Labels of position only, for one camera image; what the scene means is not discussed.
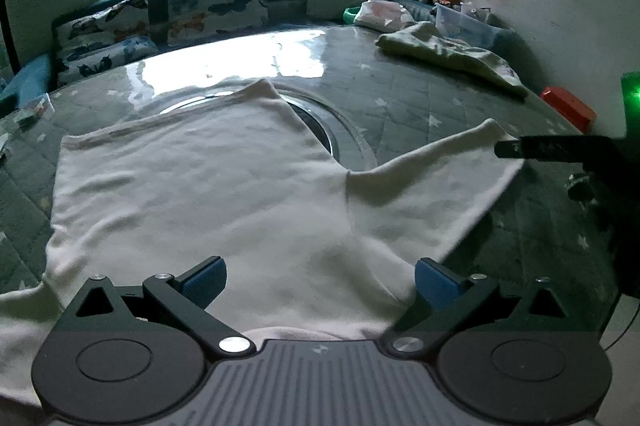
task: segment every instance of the butterfly pillow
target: butterfly pillow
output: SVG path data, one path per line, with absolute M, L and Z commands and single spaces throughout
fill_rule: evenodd
M 148 36 L 148 0 L 123 0 L 96 14 L 57 28 L 58 48 L 75 49 L 98 43 L 110 45 L 130 36 Z
M 266 0 L 168 0 L 169 45 L 193 42 L 268 22 Z
M 158 47 L 149 38 L 134 36 L 109 46 L 93 43 L 68 51 L 58 51 L 55 69 L 58 84 L 68 85 L 100 72 L 114 69 L 158 53 Z

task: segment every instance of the folded cloth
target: folded cloth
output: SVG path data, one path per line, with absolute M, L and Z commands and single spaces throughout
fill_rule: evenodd
M 462 40 L 444 38 L 428 21 L 393 34 L 383 34 L 376 45 L 385 52 L 412 56 L 447 69 L 464 70 L 523 98 L 528 93 L 518 75 L 500 56 Z
M 88 276 L 140 284 L 213 254 L 228 281 L 207 311 L 258 345 L 379 335 L 412 302 L 415 262 L 444 259 L 522 166 L 494 155 L 505 138 L 487 120 L 351 172 L 266 80 L 65 137 L 42 284 L 0 296 L 0 393 L 37 403 L 31 361 Z

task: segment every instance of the green container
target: green container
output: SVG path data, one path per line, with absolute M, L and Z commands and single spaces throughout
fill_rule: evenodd
M 356 19 L 356 15 L 359 12 L 359 7 L 350 7 L 348 9 L 345 9 L 344 13 L 342 14 L 342 19 L 344 20 L 345 24 L 353 25 L 353 21 Z

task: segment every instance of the white bag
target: white bag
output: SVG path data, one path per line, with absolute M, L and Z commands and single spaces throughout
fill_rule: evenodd
M 396 32 L 411 21 L 415 21 L 414 17 L 399 3 L 367 0 L 362 3 L 353 23 L 380 32 Z

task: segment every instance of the plastic storage box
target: plastic storage box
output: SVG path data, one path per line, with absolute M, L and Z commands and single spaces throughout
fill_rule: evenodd
M 511 33 L 510 29 L 500 29 L 482 23 L 439 3 L 436 4 L 436 28 L 445 38 L 462 40 L 472 47 L 487 50 L 494 46 L 498 34 Z

